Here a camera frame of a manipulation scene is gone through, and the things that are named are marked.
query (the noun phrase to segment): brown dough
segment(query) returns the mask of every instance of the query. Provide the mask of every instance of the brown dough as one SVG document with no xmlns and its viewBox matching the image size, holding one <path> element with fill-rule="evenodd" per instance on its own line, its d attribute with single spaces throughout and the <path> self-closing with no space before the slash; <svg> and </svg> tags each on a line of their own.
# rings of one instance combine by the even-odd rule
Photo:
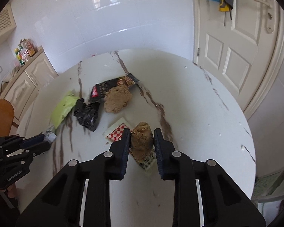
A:
<svg viewBox="0 0 284 227">
<path fill-rule="evenodd" d="M 154 145 L 154 137 L 149 124 L 140 122 L 131 134 L 130 152 L 138 163 L 147 158 Z"/>
<path fill-rule="evenodd" d="M 104 109 L 107 113 L 118 113 L 131 100 L 132 94 L 124 84 L 111 88 L 104 97 Z"/>
</svg>

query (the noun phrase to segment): tabletop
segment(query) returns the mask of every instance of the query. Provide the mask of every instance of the tabletop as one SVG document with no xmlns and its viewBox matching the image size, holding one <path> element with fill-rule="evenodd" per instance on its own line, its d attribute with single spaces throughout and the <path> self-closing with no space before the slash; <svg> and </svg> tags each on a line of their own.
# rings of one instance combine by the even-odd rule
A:
<svg viewBox="0 0 284 227">
<path fill-rule="evenodd" d="M 121 117 L 132 127 L 145 121 L 152 130 L 161 128 L 164 138 L 191 159 L 216 160 L 251 198 L 255 150 L 243 112 L 215 77 L 173 54 L 122 50 L 78 63 L 40 91 L 18 134 L 29 138 L 46 130 L 52 111 L 69 90 L 87 101 L 96 83 L 129 72 L 140 80 L 140 88 L 130 89 L 133 97 L 127 107 L 112 114 L 101 105 L 95 132 L 69 115 L 57 129 L 51 149 L 34 158 L 30 173 L 16 183 L 20 212 L 69 160 L 83 162 L 109 150 L 111 143 L 103 133 Z M 173 181 L 161 180 L 156 164 L 147 175 L 130 155 L 124 179 L 110 181 L 112 226 L 171 226 L 173 200 Z"/>
</svg>

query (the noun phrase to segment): red label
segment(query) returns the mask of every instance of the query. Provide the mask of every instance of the red label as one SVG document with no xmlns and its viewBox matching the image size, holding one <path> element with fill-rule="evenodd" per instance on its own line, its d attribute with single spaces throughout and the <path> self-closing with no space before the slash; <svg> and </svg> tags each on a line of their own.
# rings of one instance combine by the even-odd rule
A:
<svg viewBox="0 0 284 227">
<path fill-rule="evenodd" d="M 92 92 L 92 94 L 91 94 L 91 97 L 96 97 L 96 96 L 98 96 L 98 92 L 97 92 L 96 86 L 94 86 L 94 87 L 93 87 L 93 92 Z"/>
</svg>

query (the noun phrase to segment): yellow-green plastic packet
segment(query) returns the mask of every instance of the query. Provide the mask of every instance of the yellow-green plastic packet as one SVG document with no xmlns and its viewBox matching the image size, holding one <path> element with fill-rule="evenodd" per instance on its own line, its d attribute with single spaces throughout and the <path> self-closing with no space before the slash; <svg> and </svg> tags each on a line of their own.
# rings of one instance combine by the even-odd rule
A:
<svg viewBox="0 0 284 227">
<path fill-rule="evenodd" d="M 78 99 L 80 99 L 80 97 L 74 96 L 73 93 L 69 91 L 55 107 L 51 114 L 51 121 L 56 129 L 62 123 L 71 109 L 76 105 Z"/>
</svg>

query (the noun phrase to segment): door frame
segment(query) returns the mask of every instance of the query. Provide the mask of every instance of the door frame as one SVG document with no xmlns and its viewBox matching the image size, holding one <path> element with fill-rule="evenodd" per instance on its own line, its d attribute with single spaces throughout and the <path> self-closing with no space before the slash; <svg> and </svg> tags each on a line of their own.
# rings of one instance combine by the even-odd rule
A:
<svg viewBox="0 0 284 227">
<path fill-rule="evenodd" d="M 194 17 L 194 51 L 193 62 L 198 64 L 198 48 L 200 46 L 200 0 L 193 0 L 193 17 Z M 251 99 L 248 106 L 243 111 L 246 119 L 248 120 L 256 109 L 259 107 L 270 88 L 272 87 L 276 77 L 279 73 L 281 65 L 284 60 L 284 11 L 279 5 L 279 28 L 276 39 L 276 45 L 271 57 L 269 66 L 263 77 L 263 80 Z"/>
</svg>

